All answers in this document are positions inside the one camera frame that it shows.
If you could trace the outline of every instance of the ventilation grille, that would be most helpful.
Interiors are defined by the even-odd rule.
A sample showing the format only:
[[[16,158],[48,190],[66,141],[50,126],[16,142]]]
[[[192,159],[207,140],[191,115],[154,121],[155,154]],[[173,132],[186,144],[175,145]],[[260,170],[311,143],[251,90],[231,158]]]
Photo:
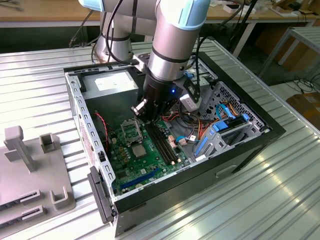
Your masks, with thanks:
[[[231,94],[230,90],[222,82],[218,82],[216,84],[205,108],[200,110],[202,117],[204,119],[216,120],[218,118],[216,107],[217,105],[225,102],[231,103],[237,114],[247,114],[250,117],[250,121],[256,124],[259,128],[264,126],[264,124],[251,112],[247,106],[241,104],[239,100]],[[221,116],[225,114],[222,107],[219,107],[218,110]]]

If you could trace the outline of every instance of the desk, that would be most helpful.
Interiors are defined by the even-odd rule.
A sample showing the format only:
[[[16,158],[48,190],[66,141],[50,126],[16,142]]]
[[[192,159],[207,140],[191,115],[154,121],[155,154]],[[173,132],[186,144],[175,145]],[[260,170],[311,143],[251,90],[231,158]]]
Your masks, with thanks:
[[[132,48],[141,53],[149,52],[151,46],[151,42],[138,42]],[[320,132],[216,41],[206,40],[200,50],[286,133],[243,170],[120,238],[319,239]],[[23,127],[25,139],[57,134],[76,200],[70,212],[6,240],[114,239],[113,228],[102,224],[90,188],[89,166],[72,118],[63,71],[91,64],[90,55],[90,47],[0,54],[0,134],[16,124]]]
[[[14,9],[0,7],[0,28],[29,28],[29,27],[66,27],[80,26],[88,15],[89,9],[82,7],[78,0],[19,0],[23,12]],[[207,12],[207,24],[219,24],[230,17],[230,13],[223,10],[222,5],[209,7]],[[320,16],[308,15],[307,26],[312,26]],[[236,16],[230,23],[236,23],[239,17]],[[238,57],[248,37],[257,23],[296,23],[302,18],[290,16],[282,17],[272,10],[256,12],[249,16],[249,23],[236,46],[233,55]],[[94,12],[85,26],[99,26],[100,14]]]
[[[230,16],[229,13],[223,10],[222,5],[218,5],[215,7],[210,7],[207,13],[207,21],[208,24],[216,24],[221,23],[222,20],[227,19]],[[234,17],[233,20],[230,21],[230,23],[237,23],[239,19],[239,16]],[[233,55],[235,57],[238,57],[242,48],[244,47],[246,41],[248,40],[251,32],[253,31],[254,27],[257,23],[297,23],[297,22],[306,22],[306,27],[311,27],[317,19],[320,19],[320,16],[315,15],[307,15],[306,18],[303,19],[302,16],[289,16],[289,17],[283,17],[279,14],[275,13],[274,11],[268,9],[265,12],[259,12],[257,11],[255,14],[251,14],[249,18],[247,19],[247,27],[240,38],[239,43],[237,44],[236,48],[233,51]],[[292,46],[290,47],[290,50],[283,56],[283,58],[280,60],[279,64],[283,64],[287,57],[290,55],[292,50],[298,45],[298,42],[294,42]]]
[[[17,11],[0,6],[0,28],[71,27],[80,26],[90,9],[78,0],[18,0]],[[100,13],[95,11],[85,26],[99,26]]]

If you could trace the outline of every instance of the cardboard box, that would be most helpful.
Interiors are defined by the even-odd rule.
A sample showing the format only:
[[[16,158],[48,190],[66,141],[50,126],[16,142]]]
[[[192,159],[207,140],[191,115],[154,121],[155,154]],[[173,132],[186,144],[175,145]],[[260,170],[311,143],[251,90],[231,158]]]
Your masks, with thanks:
[[[320,130],[320,93],[296,94],[286,102]]]

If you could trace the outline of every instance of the red wire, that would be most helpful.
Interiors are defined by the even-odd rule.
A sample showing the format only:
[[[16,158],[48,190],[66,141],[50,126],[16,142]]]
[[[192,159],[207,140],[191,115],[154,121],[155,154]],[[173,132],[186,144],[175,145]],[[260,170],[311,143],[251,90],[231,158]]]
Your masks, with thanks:
[[[108,129],[107,129],[106,122],[105,122],[105,120],[102,118],[102,116],[100,116],[99,113],[95,112],[94,114],[97,115],[97,116],[101,119],[101,121],[102,121],[102,123],[103,123],[104,131],[105,131],[106,146],[108,146]]]

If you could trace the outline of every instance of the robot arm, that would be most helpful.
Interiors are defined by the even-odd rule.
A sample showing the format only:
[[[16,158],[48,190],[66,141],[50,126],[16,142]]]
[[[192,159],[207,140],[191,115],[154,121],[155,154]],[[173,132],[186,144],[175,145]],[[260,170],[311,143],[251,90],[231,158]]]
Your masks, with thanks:
[[[114,10],[118,0],[79,0],[79,2],[84,7],[109,13]],[[124,0],[119,7],[113,22],[114,31],[127,28],[123,32],[128,36],[130,27],[131,32],[135,29],[135,33],[143,34],[136,31],[139,29],[138,21],[142,25],[149,21],[149,26],[152,26],[156,19],[155,31],[152,27],[144,28],[144,31],[149,33],[147,35],[151,35],[154,31],[154,39],[143,85],[143,98],[141,103],[132,107],[133,113],[143,121],[157,119],[172,107],[183,91],[193,96],[190,99],[192,102],[197,103],[200,100],[200,96],[194,94],[197,91],[195,86],[184,76],[184,72],[199,30],[205,23],[209,5],[210,0]],[[110,14],[107,14],[105,21],[109,22],[109,19]],[[121,60],[131,57],[128,54],[130,43],[124,42],[121,46],[121,42],[128,41],[127,39],[129,37],[126,38],[125,35],[114,35],[115,47],[112,47],[111,51],[116,57],[121,56]],[[105,49],[103,42],[106,42],[105,39],[98,41],[97,48],[100,50]]]

